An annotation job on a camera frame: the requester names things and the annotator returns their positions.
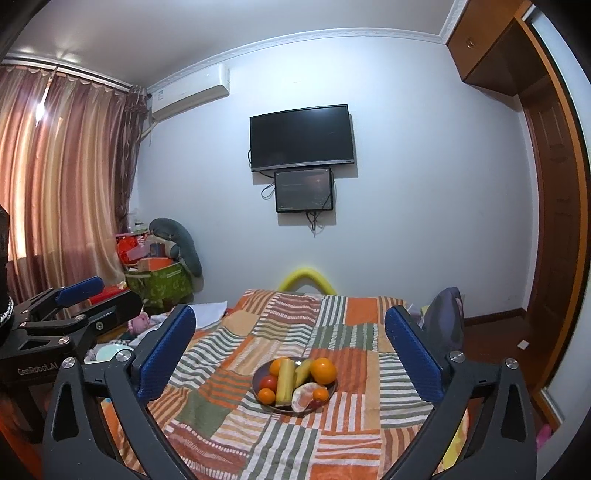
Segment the cardboard box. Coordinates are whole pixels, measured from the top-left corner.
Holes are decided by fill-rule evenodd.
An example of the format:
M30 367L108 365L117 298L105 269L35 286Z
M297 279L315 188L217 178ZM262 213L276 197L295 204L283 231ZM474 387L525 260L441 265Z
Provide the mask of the cardboard box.
M160 270L161 268L169 267L172 264L173 260L166 257L141 258L138 260L138 271L153 272L154 270Z

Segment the wooden door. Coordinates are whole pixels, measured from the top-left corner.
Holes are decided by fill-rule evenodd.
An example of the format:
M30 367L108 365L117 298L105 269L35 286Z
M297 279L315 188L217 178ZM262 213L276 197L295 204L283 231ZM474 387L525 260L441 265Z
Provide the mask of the wooden door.
M562 349L564 328L570 328L565 320L581 250L581 191L570 131L550 78L545 76L520 98L534 143L540 197L538 256L527 311L530 347L518 358L533 387L553 351Z

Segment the fruit plate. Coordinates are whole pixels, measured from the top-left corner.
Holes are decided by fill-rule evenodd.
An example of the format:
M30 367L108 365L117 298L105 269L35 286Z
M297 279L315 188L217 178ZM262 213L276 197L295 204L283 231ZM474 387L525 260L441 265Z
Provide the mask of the fruit plate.
M305 360L307 360L307 358L302 358L300 356L291 356L289 357L291 358L294 362L295 362L295 367L299 367L302 362L304 362ZM333 396L333 394L336 391L336 387L337 387L337 383L338 380L335 380L332 383L329 383L328 385L325 385L326 389L329 391L329 399L326 400L326 402L324 402L324 404L318 408L307 408L302 412L296 412L293 411L293 409L291 408L291 406L282 406L282 407L276 407L275 405L265 405L264 403L261 403L257 397L258 391L259 391L259 383L261 383L261 380L263 379L263 377L266 377L267 375L269 375L269 367L271 366L271 364L273 363L273 360L271 360L270 362L267 362L266 364L262 364L255 372L255 374L252 376L252 391L255 394L255 398L256 401L259 402L261 405L263 405L263 407L266 407L276 413L281 413L283 415L292 415L294 417L301 417L304 416L308 413L311 413L313 411L316 410L321 410L322 408L325 407L325 405L329 402L330 398ZM312 376L309 377L310 382L313 382L314 379L312 379Z

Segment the screen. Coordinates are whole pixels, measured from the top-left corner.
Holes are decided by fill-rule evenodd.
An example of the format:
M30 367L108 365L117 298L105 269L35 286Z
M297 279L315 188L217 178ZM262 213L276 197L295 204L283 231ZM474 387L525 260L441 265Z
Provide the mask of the screen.
M275 172L277 213L333 209L332 173L329 168Z
M347 105L251 117L252 171L353 161Z

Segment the metal screw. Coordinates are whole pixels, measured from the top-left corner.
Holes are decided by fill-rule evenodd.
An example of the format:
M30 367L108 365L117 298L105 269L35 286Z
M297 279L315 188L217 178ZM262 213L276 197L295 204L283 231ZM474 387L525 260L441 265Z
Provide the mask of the metal screw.
M117 352L117 355L115 355L115 358L118 362L126 362L131 358L131 350L120 350Z
M511 368L512 370L517 370L519 368L519 363L514 358L508 358L505 360L505 365Z
M454 350L453 352L450 352L449 358L452 360L452 362L455 362L457 364L461 364L466 359L464 354L459 350Z
M61 363L61 365L64 368L72 368L75 363L76 363L76 359L73 356L69 356Z

